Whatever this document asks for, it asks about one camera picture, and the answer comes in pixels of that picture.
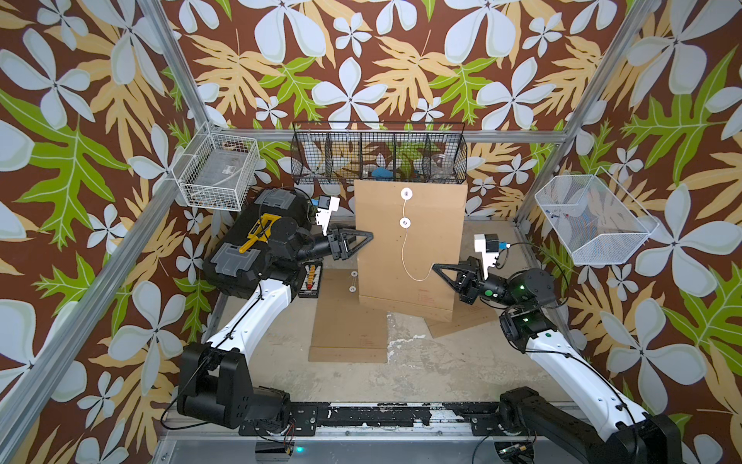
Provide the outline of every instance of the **white flower print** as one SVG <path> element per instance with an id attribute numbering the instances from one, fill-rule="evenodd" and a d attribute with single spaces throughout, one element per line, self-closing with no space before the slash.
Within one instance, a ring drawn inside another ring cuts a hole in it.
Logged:
<path id="1" fill-rule="evenodd" d="M 585 119 L 582 121 L 582 125 L 580 126 L 580 129 L 577 130 L 577 141 L 575 146 L 577 147 L 577 154 L 580 156 L 587 156 L 590 154 L 590 152 L 593 150 L 593 145 L 595 145 L 595 137 L 593 137 L 593 134 L 587 132 L 583 127 L 586 125 L 593 125 L 596 122 L 600 121 L 603 118 L 603 113 L 605 112 L 605 105 L 608 102 L 605 100 L 598 100 L 596 101 L 588 110 L 588 113 L 585 115 Z M 572 118 L 572 113 L 568 114 L 565 118 L 567 121 L 569 121 Z"/>
<path id="2" fill-rule="evenodd" d="M 680 445 L 683 448 L 683 462 L 685 464 L 717 464 L 724 454 L 724 449 L 721 448 L 719 442 L 706 434 L 696 435 L 693 438 L 693 448 L 695 448 L 696 454 L 693 454 L 693 451 L 685 443 Z"/>
<path id="3" fill-rule="evenodd" d="M 77 402 L 78 408 L 90 409 L 88 416 L 85 418 L 85 428 L 90 427 L 100 414 L 103 415 L 104 419 L 114 415 L 115 404 L 111 398 L 121 392 L 121 388 L 124 386 L 124 378 L 119 377 L 109 388 L 108 384 L 110 383 L 111 373 L 100 374 L 100 378 L 98 378 L 98 393 L 100 395 L 88 395 Z"/>
<path id="4" fill-rule="evenodd" d="M 484 197 L 487 194 L 487 190 L 494 189 L 496 186 L 495 180 L 492 178 L 492 176 L 489 176 L 484 180 L 474 179 L 472 184 L 474 184 L 474 187 L 469 189 L 469 192 L 471 193 L 478 192 L 482 197 Z"/>
<path id="5" fill-rule="evenodd" d="M 152 149 L 157 155 L 157 159 L 159 160 L 160 164 L 155 163 L 153 160 L 150 160 L 145 156 L 131 157 L 129 158 L 127 163 L 140 177 L 144 177 L 147 180 L 152 180 L 155 177 L 157 178 L 157 181 L 155 181 L 154 185 L 152 186 L 152 194 L 154 195 L 157 193 L 157 190 L 161 187 L 161 185 L 167 180 L 168 176 L 170 174 L 173 174 L 173 168 L 175 168 L 175 166 L 177 165 L 178 160 L 183 154 L 184 149 L 183 147 L 176 148 L 175 152 L 173 153 L 173 159 L 170 161 L 170 163 L 168 163 L 168 151 L 170 150 L 170 142 L 168 141 L 168 135 L 157 124 L 152 125 L 150 141 L 152 143 Z M 178 190 L 178 194 L 175 197 L 175 200 L 181 206 L 186 205 L 186 201 L 183 200 L 183 193 L 181 193 L 180 190 Z"/>
<path id="6" fill-rule="evenodd" d="M 580 275 L 577 276 L 577 284 L 582 285 L 585 282 L 589 281 L 590 285 L 597 290 L 600 287 L 600 282 L 598 281 L 598 277 L 597 275 L 595 275 L 595 272 L 593 272 L 593 269 L 602 269 L 604 267 L 605 264 L 586 264 L 585 266 L 582 266 Z"/>
<path id="7" fill-rule="evenodd" d="M 636 293 L 639 291 L 639 286 L 637 285 L 637 283 L 628 279 L 629 274 L 631 274 L 631 264 L 626 264 L 623 269 L 620 269 L 615 264 L 612 264 L 611 270 L 613 271 L 613 275 L 615 275 L 615 277 L 608 279 L 606 283 L 610 288 L 617 288 L 616 293 L 618 293 L 619 300 L 626 301 L 626 299 L 628 298 L 628 295 L 626 295 L 626 290 L 631 293 Z"/>
<path id="8" fill-rule="evenodd" d="M 14 125 L 0 120 L 0 172 L 18 171 L 31 160 L 34 141 Z"/>
<path id="9" fill-rule="evenodd" d="M 517 0 L 445 0 L 446 5 L 454 10 L 476 8 L 448 30 L 444 44 L 446 59 L 455 64 L 466 60 L 479 35 L 479 28 L 485 16 L 487 16 L 485 35 L 487 55 L 493 58 L 509 55 L 515 45 L 516 28 L 513 22 L 496 8 L 513 1 Z"/>
<path id="10" fill-rule="evenodd" d="M 203 253 L 203 244 L 198 244 L 194 251 L 193 242 L 186 237 L 183 239 L 183 250 L 187 256 L 178 256 L 175 260 L 175 267 L 181 272 L 187 269 L 188 282 L 193 285 L 196 282 L 196 268 L 203 269 L 203 259 L 200 257 Z"/>
<path id="11" fill-rule="evenodd" d="M 288 16 L 294 37 L 301 53 L 306 56 L 324 56 L 327 52 L 322 29 L 316 22 L 292 7 L 307 0 L 238 0 L 248 8 L 260 10 L 273 8 L 255 26 L 257 49 L 274 63 L 282 63 L 286 57 L 286 34 L 283 32 L 283 17 Z"/>
<path id="12" fill-rule="evenodd" d="M 111 435 L 108 436 L 108 440 L 105 442 L 103 454 L 100 454 L 100 445 L 96 437 L 88 437 L 81 441 L 75 453 L 75 462 L 77 464 L 123 463 L 129 457 L 129 452 L 123 446 L 117 448 L 116 445 L 119 444 L 124 434 L 125 425 L 125 420 L 118 421 L 116 427 L 111 431 Z"/>
<path id="13" fill-rule="evenodd" d="M 638 274 L 654 277 L 665 269 L 667 261 L 672 256 L 672 278 L 677 288 L 701 297 L 714 291 L 718 283 L 714 275 L 683 251 L 683 248 L 693 248 L 712 255 L 728 255 L 742 241 L 742 228 L 723 220 L 714 220 L 682 235 L 690 209 L 691 196 L 688 186 L 681 183 L 670 194 L 665 204 L 665 221 L 670 226 L 672 235 L 660 223 L 650 237 L 667 246 L 642 251 L 637 256 L 636 271 Z M 655 221 L 649 217 L 640 220 Z"/>
<path id="14" fill-rule="evenodd" d="M 510 185 L 510 182 L 513 181 L 513 177 L 515 177 L 515 182 L 520 185 L 522 183 L 525 183 L 528 180 L 528 173 L 526 172 L 528 169 L 533 168 L 536 165 L 536 160 L 530 159 L 523 163 L 523 166 L 520 165 L 521 157 L 520 153 L 515 155 L 513 160 L 510 162 L 510 164 L 502 164 L 500 166 L 497 166 L 498 172 L 508 172 L 510 174 L 506 175 L 505 177 L 500 180 L 501 186 L 508 186 Z"/>
<path id="15" fill-rule="evenodd" d="M 591 3 L 580 13 L 575 16 L 572 21 L 572 25 L 569 27 L 569 33 L 574 35 L 581 33 L 590 24 L 590 19 L 593 17 L 593 12 L 598 9 L 597 17 L 595 18 L 595 28 L 598 30 L 605 29 L 610 26 L 613 22 L 613 18 L 616 16 L 616 4 L 611 0 L 575 0 L 578 2 L 590 1 Z"/>
<path id="16" fill-rule="evenodd" d="M 742 66 L 740 66 L 740 79 L 742 79 Z M 725 87 L 715 93 L 708 102 L 706 102 L 706 109 L 712 113 L 719 113 L 742 100 L 742 88 L 739 87 Z M 725 140 L 730 138 L 732 135 L 742 131 L 742 105 L 739 105 L 735 112 L 732 113 L 729 121 L 724 125 L 724 129 L 721 131 L 721 139 Z"/>
<path id="17" fill-rule="evenodd" d="M 201 232 L 201 222 L 203 221 L 203 213 L 200 212 L 196 214 L 198 211 L 198 208 L 196 206 L 192 206 L 191 211 L 185 210 L 183 214 L 185 215 L 185 219 L 188 219 L 188 226 L 186 229 L 188 230 L 189 234 L 198 234 Z"/>
<path id="18" fill-rule="evenodd" d="M 198 16 L 209 29 L 219 27 L 219 16 L 210 4 L 203 0 L 183 0 L 178 12 L 178 19 L 185 32 L 192 34 L 198 30 L 198 23 L 196 23 L 196 17 L 193 15 L 191 8 L 196 10 Z"/>
<path id="19" fill-rule="evenodd" d="M 270 98 L 270 104 L 266 103 L 266 101 L 260 97 L 256 97 L 255 102 L 258 109 L 263 110 L 255 113 L 255 119 L 258 121 L 265 121 L 266 119 L 268 119 L 268 116 L 270 116 L 273 127 L 276 126 L 276 123 L 280 118 L 289 115 L 285 111 L 275 109 L 278 106 L 278 98 L 276 97 Z"/>
<path id="20" fill-rule="evenodd" d="M 335 18 L 332 26 L 335 30 L 339 30 L 347 35 L 340 36 L 335 39 L 335 46 L 338 50 L 344 50 L 348 46 L 348 43 L 352 43 L 353 54 L 356 58 L 361 58 L 361 42 L 365 42 L 371 38 L 371 34 L 358 30 L 361 24 L 364 23 L 363 16 L 360 13 L 356 13 L 350 19 L 350 24 L 345 18 Z"/>
<path id="21" fill-rule="evenodd" d="M 228 128 L 227 120 L 224 119 L 224 116 L 217 111 L 216 108 L 213 108 L 209 105 L 206 105 L 206 103 L 213 103 L 217 101 L 217 97 L 219 96 L 219 84 L 215 82 L 208 82 L 206 84 L 201 84 L 198 86 L 198 96 L 201 97 L 201 101 L 204 102 L 203 109 L 206 111 L 206 116 L 209 117 L 211 122 L 218 125 L 219 127 Z M 188 113 L 185 114 L 188 119 L 193 119 L 193 111 L 188 110 Z"/>
<path id="22" fill-rule="evenodd" d="M 469 198 L 467 200 L 466 204 L 464 205 L 464 210 L 466 211 L 467 216 L 471 217 L 481 217 L 481 216 L 491 216 L 495 214 L 494 208 L 484 208 L 477 211 L 477 209 L 482 205 L 482 197 L 479 195 L 474 195 L 472 198 Z"/>
<path id="23" fill-rule="evenodd" d="M 694 384 L 706 375 L 706 359 L 694 346 L 677 343 L 656 349 L 648 348 L 666 323 L 665 313 L 653 298 L 647 298 L 637 306 L 634 315 L 637 339 L 631 336 L 616 316 L 601 311 L 600 318 L 605 331 L 613 340 L 629 346 L 614 347 L 611 350 L 606 362 L 608 370 L 624 372 L 641 360 L 639 393 L 652 413 L 661 414 L 667 408 L 667 390 L 654 370 L 655 367 L 681 385 Z"/>
<path id="24" fill-rule="evenodd" d="M 389 0 L 370 0 L 374 3 Z M 382 8 L 378 16 L 376 16 L 376 31 L 381 34 L 387 34 L 392 30 L 392 23 L 394 22 L 394 11 L 397 9 L 399 15 L 399 23 L 402 24 L 402 29 L 410 30 L 417 24 L 417 8 L 415 5 L 407 0 L 391 0 L 386 7 Z"/>
<path id="25" fill-rule="evenodd" d="M 425 122 L 432 122 L 438 118 L 443 117 L 443 112 L 436 110 L 438 105 L 441 104 L 441 97 L 434 97 L 433 102 L 428 105 L 427 100 L 424 98 L 418 99 L 417 109 L 422 111 L 416 111 L 413 113 L 410 120 L 418 122 L 425 118 Z"/>
<path id="26" fill-rule="evenodd" d="M 111 26 L 122 29 L 118 42 L 111 52 L 111 66 L 114 82 L 119 85 L 131 83 L 137 75 L 137 64 L 142 77 L 160 95 L 165 93 L 165 84 L 160 73 L 152 63 L 142 41 L 153 52 L 162 55 L 162 45 L 154 34 L 149 18 L 143 16 L 134 24 L 136 0 L 118 0 L 123 16 L 119 15 L 111 0 L 81 0 L 99 19 Z"/>
<path id="27" fill-rule="evenodd" d="M 76 305 L 77 301 L 70 301 L 59 310 L 41 350 L 33 354 L 33 339 L 36 335 L 36 311 L 33 305 L 25 301 L 0 299 L 0 314 L 3 315 L 3 324 L 0 324 L 0 356 L 21 364 L 18 367 L 0 370 L 0 393 L 5 391 L 13 380 L 20 379 L 33 368 Z M 52 393 L 52 398 L 58 402 L 70 401 L 85 391 L 87 382 L 85 367 L 79 361 L 73 361 L 70 370 Z M 0 400 L 0 411 L 17 387 L 18 382 Z"/>
<path id="28" fill-rule="evenodd" d="M 222 229 L 222 225 L 224 225 L 226 229 L 229 230 L 229 228 L 232 227 L 232 224 L 234 224 L 234 218 L 229 213 L 229 211 L 224 211 L 223 209 L 214 209 L 209 211 L 212 214 L 211 236 L 213 238 L 216 238 L 219 235 Z"/>
<path id="29" fill-rule="evenodd" d="M 83 98 L 72 91 L 83 91 L 91 83 L 91 76 L 82 69 L 70 69 L 64 76 L 56 78 L 56 61 L 49 44 L 41 34 L 28 29 L 23 34 L 23 43 L 36 62 L 44 70 L 42 76 L 20 56 L 9 50 L 0 50 L 0 69 L 20 88 L 29 91 L 49 89 L 42 97 L 41 110 L 44 119 L 52 128 L 67 125 L 67 111 L 59 99 L 62 97 L 69 106 L 88 121 L 95 122 L 91 107 Z"/>
<path id="30" fill-rule="evenodd" d="M 538 103 L 555 89 L 554 84 L 540 85 L 527 90 L 521 94 L 526 85 L 528 85 L 536 76 L 538 65 L 536 60 L 531 57 L 521 63 L 513 72 L 510 80 L 510 86 L 513 89 L 511 94 L 502 82 L 490 82 L 482 87 L 476 95 L 476 102 L 480 105 L 495 105 L 504 103 L 503 106 L 489 113 L 482 119 L 482 129 L 493 131 L 500 127 L 510 113 L 510 107 L 513 107 L 515 122 L 522 129 L 531 128 L 533 123 L 533 110 L 525 104 Z"/>
<path id="31" fill-rule="evenodd" d="M 162 296 L 160 288 L 150 281 L 137 284 L 131 292 L 131 299 L 139 314 L 149 322 L 151 329 L 142 329 L 136 325 L 125 325 L 119 328 L 111 345 L 108 355 L 117 361 L 126 361 L 147 346 L 147 357 L 142 366 L 142 396 L 147 396 L 154 385 L 157 373 L 160 371 L 160 353 L 165 359 L 174 358 L 183 352 L 180 340 L 171 332 L 164 330 L 165 326 L 180 319 L 186 308 L 186 297 L 173 295 L 165 305 L 160 315 Z"/>
<path id="32" fill-rule="evenodd" d="M 72 31 L 74 30 L 78 36 L 85 37 L 88 34 L 88 26 L 85 24 L 85 21 L 77 16 L 65 16 L 72 2 L 70 0 L 54 0 L 53 3 L 52 0 L 39 1 L 46 8 L 39 8 L 39 12 L 36 14 L 36 21 L 45 26 L 59 23 L 59 35 L 62 37 L 62 41 L 70 50 L 75 50 L 77 48 L 77 39 Z"/>
<path id="33" fill-rule="evenodd" d="M 127 232 L 126 227 L 122 223 L 119 222 L 115 226 L 113 225 L 118 215 L 119 212 L 113 204 L 106 206 L 103 210 L 103 222 L 100 222 L 98 218 L 88 213 L 88 219 L 95 230 L 88 237 L 88 248 L 93 248 L 105 238 L 105 252 L 113 255 L 117 247 L 114 239 L 123 237 Z"/>
<path id="34" fill-rule="evenodd" d="M 628 51 L 628 63 L 642 66 L 656 59 L 637 77 L 629 100 L 636 106 L 644 99 L 674 54 L 670 68 L 670 91 L 675 95 L 690 94 L 706 70 L 706 52 L 697 45 L 683 43 L 704 36 L 724 26 L 742 7 L 739 0 L 708 0 L 693 22 L 686 27 L 697 0 L 677 0 L 670 4 L 670 37 L 645 37 Z"/>
<path id="35" fill-rule="evenodd" d="M 372 129 L 378 129 L 378 115 L 370 106 L 361 103 L 376 103 L 387 91 L 384 84 L 371 85 L 355 93 L 355 88 L 361 82 L 361 66 L 355 59 L 348 58 L 340 66 L 338 72 L 340 84 L 343 90 L 332 82 L 320 82 L 312 88 L 312 99 L 318 105 L 334 105 L 343 103 L 339 109 L 329 115 L 330 127 L 333 129 L 345 129 L 350 121 L 350 109 L 355 110 L 358 117 Z"/>
<path id="36" fill-rule="evenodd" d="M 268 163 L 263 158 L 260 158 L 255 163 L 255 173 L 248 177 L 247 179 L 247 185 L 254 186 L 257 185 L 257 180 L 260 179 L 262 183 L 271 183 L 271 175 L 264 171 L 265 168 L 268 167 Z"/>
<path id="37" fill-rule="evenodd" d="M 0 201 L 0 240 L 26 238 L 26 229 L 10 209 Z"/>
<path id="38" fill-rule="evenodd" d="M 614 175 L 618 172 L 618 181 L 623 183 L 624 180 L 628 179 L 628 170 L 631 169 L 633 172 L 639 172 L 644 167 L 642 160 L 632 160 L 631 157 L 637 152 L 638 146 L 625 150 L 624 148 L 617 148 L 616 155 L 620 163 L 613 163 L 608 168 L 608 172 Z"/>
<path id="39" fill-rule="evenodd" d="M 537 53 L 539 58 L 544 56 L 546 49 L 549 46 L 549 42 L 554 42 L 562 37 L 561 33 L 553 31 L 559 22 L 562 21 L 562 14 L 557 13 L 549 18 L 549 22 L 545 22 L 543 18 L 533 18 L 533 21 L 528 25 L 528 29 L 539 34 L 538 36 L 528 37 L 523 41 L 523 50 L 530 50 L 535 44 L 539 44 Z"/>

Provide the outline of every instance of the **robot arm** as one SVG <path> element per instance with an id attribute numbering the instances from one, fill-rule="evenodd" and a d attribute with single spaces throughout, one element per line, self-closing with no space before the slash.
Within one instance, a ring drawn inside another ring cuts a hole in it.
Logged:
<path id="1" fill-rule="evenodd" d="M 488 241 L 496 241 L 496 236 Z M 493 250 L 478 247 L 485 260 Z M 482 262 L 470 256 L 458 265 L 434 264 L 433 270 L 465 303 L 481 298 L 504 305 L 499 320 L 505 338 L 543 367 L 592 424 L 554 407 L 530 388 L 517 388 L 500 397 L 501 426 L 544 435 L 586 464 L 679 463 L 677 426 L 667 416 L 651 416 L 613 388 L 546 318 L 542 308 L 557 302 L 554 277 L 527 269 L 503 278 L 491 272 L 494 261 L 488 264 L 490 272 L 485 274 Z M 444 271 L 456 272 L 456 278 Z"/>
<path id="2" fill-rule="evenodd" d="M 320 224 L 323 233 L 309 235 L 304 228 L 309 225 L 306 205 L 291 194 L 269 195 L 263 198 L 278 206 L 265 202 L 249 206 L 208 259 L 214 271 L 211 279 L 207 272 L 207 280 L 247 302 L 205 344 L 191 343 L 183 349 L 177 408 L 180 414 L 228 428 L 260 423 L 263 430 L 274 432 L 288 422 L 289 394 L 253 387 L 249 360 L 268 327 L 298 294 L 306 276 L 304 264 L 325 256 L 351 258 L 373 234 L 328 226 L 333 204 L 337 210 L 338 199 L 333 198 L 327 208 L 319 208 L 327 211 Z M 247 231 L 255 231 L 252 239 Z"/>

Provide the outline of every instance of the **metal rail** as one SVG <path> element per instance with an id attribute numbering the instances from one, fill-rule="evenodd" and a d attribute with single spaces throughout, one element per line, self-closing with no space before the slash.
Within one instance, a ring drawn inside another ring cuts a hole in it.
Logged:
<path id="1" fill-rule="evenodd" d="M 0 463 L 9 463 L 72 361 L 108 311 L 129 271 L 173 203 L 177 185 L 165 182 L 75 307 L 74 313 L 18 381 L 0 416 Z"/>
<path id="2" fill-rule="evenodd" d="M 386 131 L 359 132 L 366 134 Z M 291 142 L 294 137 L 294 131 L 285 129 L 222 129 L 220 133 L 252 137 L 258 142 Z M 567 140 L 567 135 L 564 131 L 464 131 L 464 138 L 469 143 L 563 143 Z"/>
<path id="3" fill-rule="evenodd" d="M 612 77 L 619 61 L 631 46 L 631 41 L 634 40 L 634 37 L 641 30 L 647 16 L 651 12 L 652 4 L 655 3 L 655 1 L 656 0 L 636 0 L 631 11 L 628 12 L 628 16 L 626 16 L 626 19 L 621 23 L 621 27 L 619 27 L 616 36 L 608 46 L 608 50 L 605 52 L 605 55 L 603 55 L 603 59 L 600 60 L 598 69 L 595 71 L 593 78 L 590 79 L 588 87 L 585 89 L 585 93 L 582 94 L 580 102 L 577 103 L 572 118 L 570 118 L 567 123 L 565 141 L 552 150 L 549 158 L 546 159 L 539 175 L 536 176 L 533 185 L 523 199 L 523 204 L 516 213 L 516 223 L 521 223 L 521 221 L 528 218 L 528 215 L 531 213 L 533 208 L 533 204 L 536 201 L 536 193 L 554 176 L 554 169 L 572 147 L 572 142 L 577 136 L 577 132 L 582 127 L 588 111 L 590 111 L 592 105 L 600 97 L 600 94 L 608 84 L 608 81 Z"/>

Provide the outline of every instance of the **black cable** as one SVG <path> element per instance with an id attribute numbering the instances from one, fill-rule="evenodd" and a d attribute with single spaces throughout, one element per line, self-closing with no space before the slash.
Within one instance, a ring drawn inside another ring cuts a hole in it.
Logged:
<path id="1" fill-rule="evenodd" d="M 169 427 L 165 424 L 165 414 L 170 411 L 170 408 L 173 407 L 173 405 L 177 402 L 177 400 L 183 395 L 183 390 L 185 390 L 191 382 L 193 382 L 193 379 L 196 377 L 196 375 L 203 369 L 204 366 L 206 366 L 209 362 L 211 362 L 211 358 L 214 356 L 214 352 L 217 348 L 222 346 L 222 343 L 226 342 L 227 339 L 230 339 L 232 337 L 232 333 L 234 332 L 234 329 L 237 325 L 240 324 L 242 319 L 247 315 L 247 313 L 250 312 L 250 310 L 260 301 L 263 299 L 263 286 L 260 285 L 260 281 L 257 283 L 257 287 L 260 289 L 260 295 L 257 297 L 257 300 L 253 302 L 253 304 L 250 305 L 250 307 L 245 311 L 243 315 L 240 316 L 240 318 L 237 320 L 237 322 L 234 323 L 232 326 L 232 329 L 227 333 L 221 342 L 217 344 L 217 346 L 210 349 L 210 351 L 206 354 L 206 357 L 204 357 L 203 361 L 201 361 L 198 366 L 196 367 L 196 370 L 191 374 L 191 377 L 188 379 L 188 381 L 183 385 L 182 388 L 179 388 L 178 394 L 175 396 L 175 398 L 170 402 L 167 408 L 162 412 L 162 415 L 160 416 L 160 425 L 164 427 L 166 430 L 185 430 L 187 428 L 193 428 L 193 427 L 200 427 L 201 425 L 210 424 L 210 422 L 199 422 L 197 424 L 190 424 L 190 425 L 184 425 L 183 427 Z"/>
<path id="2" fill-rule="evenodd" d="M 626 409 L 626 412 L 628 413 L 628 417 L 631 418 L 631 422 L 633 422 L 632 431 L 634 432 L 634 451 L 631 453 L 632 458 L 631 460 L 634 462 L 634 464 L 637 461 L 638 458 L 638 451 L 639 451 L 639 432 L 637 432 L 637 420 L 634 418 L 634 415 L 631 413 L 631 410 L 628 408 L 628 405 L 625 401 L 621 398 L 621 393 L 608 381 L 605 380 L 605 377 L 603 377 L 600 372 L 595 370 L 594 367 L 592 367 L 587 362 L 583 361 L 582 359 L 576 357 L 572 353 L 565 353 L 563 351 L 551 351 L 551 350 L 520 350 L 513 342 L 508 340 L 508 344 L 510 344 L 511 347 L 514 349 L 520 351 L 521 353 L 546 353 L 546 354 L 560 354 L 564 356 L 567 359 L 574 359 L 575 361 L 579 362 L 581 365 L 584 365 L 589 370 L 593 371 L 593 373 L 598 376 L 598 379 L 602 380 L 604 384 L 608 386 L 615 394 L 616 398 L 621 402 L 621 406 Z"/>
<path id="3" fill-rule="evenodd" d="M 497 432 L 496 430 L 493 430 L 489 434 L 487 434 L 486 437 L 479 440 L 479 443 L 477 443 L 476 446 L 474 447 L 474 451 L 471 452 L 471 464 L 474 464 L 474 457 L 476 456 L 476 450 L 479 449 L 479 446 L 481 446 L 482 443 L 484 443 L 487 438 L 492 437 L 496 432 Z"/>
<path id="4" fill-rule="evenodd" d="M 505 259 L 502 260 L 502 264 L 498 266 L 498 262 L 500 261 L 500 255 L 497 255 L 497 260 L 495 261 L 495 269 L 502 269 L 505 267 L 505 263 L 508 262 L 508 256 L 510 256 L 510 247 L 505 248 Z"/>

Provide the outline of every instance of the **basket divider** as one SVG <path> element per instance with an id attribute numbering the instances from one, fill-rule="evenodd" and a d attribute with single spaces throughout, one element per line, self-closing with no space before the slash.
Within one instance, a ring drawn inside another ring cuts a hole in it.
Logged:
<path id="1" fill-rule="evenodd" d="M 392 179 L 401 180 L 397 172 L 397 134 L 392 133 Z"/>
<path id="2" fill-rule="evenodd" d="M 364 178 L 364 133 L 358 132 L 358 178 Z"/>
<path id="3" fill-rule="evenodd" d="M 332 177 L 332 139 L 330 132 L 327 132 L 325 138 L 325 177 L 328 179 Z"/>

